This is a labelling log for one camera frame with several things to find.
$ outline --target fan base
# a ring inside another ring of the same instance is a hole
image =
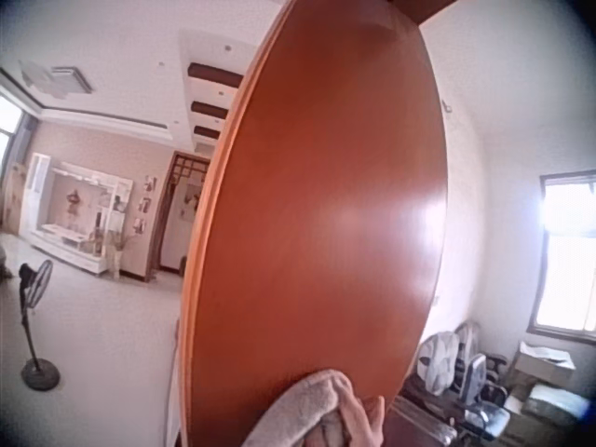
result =
[[[60,373],[51,361],[45,359],[37,359],[37,361],[39,370],[35,368],[34,360],[29,359],[20,371],[20,377],[30,389],[49,391],[60,382]]]

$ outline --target tiled floor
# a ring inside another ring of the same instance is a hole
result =
[[[15,274],[22,263],[36,269],[48,258],[16,237],[0,241]],[[161,447],[181,290],[171,274],[151,284],[115,282],[54,261],[31,322],[37,354],[58,366],[61,383],[40,393],[20,379],[29,352],[19,280],[0,285],[5,436],[26,447]]]

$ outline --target standing fan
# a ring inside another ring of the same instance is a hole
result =
[[[38,359],[35,355],[34,341],[31,338],[29,315],[27,313],[28,309],[35,308],[41,300],[51,274],[52,262],[50,260],[45,260],[37,272],[27,264],[21,265],[19,269],[20,322],[25,329],[27,343],[29,343],[29,350],[31,351],[31,358],[25,363],[20,376],[29,388],[37,391],[49,391],[60,381],[58,368],[51,361]]]

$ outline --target baseboard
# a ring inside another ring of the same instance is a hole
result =
[[[164,272],[175,273],[176,275],[180,275],[180,270],[178,270],[177,268],[168,267],[166,265],[160,265],[159,270],[163,270]]]
[[[141,275],[137,275],[136,273],[127,272],[126,270],[120,270],[120,276],[126,277],[126,278],[131,278],[131,279],[136,279],[137,281],[141,281],[141,282],[147,282],[145,277],[143,277]]]

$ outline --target ceiling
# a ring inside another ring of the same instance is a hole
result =
[[[459,0],[421,30],[482,137],[596,116],[596,47],[564,2]]]
[[[191,105],[229,109],[237,89],[192,78],[188,66],[245,74],[283,3],[13,0],[2,11],[0,68],[46,107],[115,116],[108,125],[142,121],[164,143],[208,155],[216,139],[195,126],[222,130],[224,120]],[[459,0],[421,30],[483,137],[596,115],[595,46],[565,3]],[[93,93],[60,100],[27,88],[19,61],[76,66]]]
[[[166,143],[192,151],[197,142],[214,143],[193,137],[206,118],[190,112],[192,101],[229,108],[236,89],[189,79],[189,63],[245,74],[281,3],[15,0],[2,11],[0,67],[45,107],[156,125],[167,129]],[[93,92],[61,100],[27,88],[19,61],[76,66]]]

